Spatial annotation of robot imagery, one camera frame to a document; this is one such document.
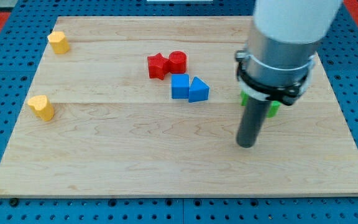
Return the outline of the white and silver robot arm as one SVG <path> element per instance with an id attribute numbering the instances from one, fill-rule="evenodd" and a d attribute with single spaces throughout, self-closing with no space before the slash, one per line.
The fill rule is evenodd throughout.
<path id="1" fill-rule="evenodd" d="M 256 0 L 237 80 L 259 101 L 290 106 L 310 85 L 314 54 L 342 0 Z"/>

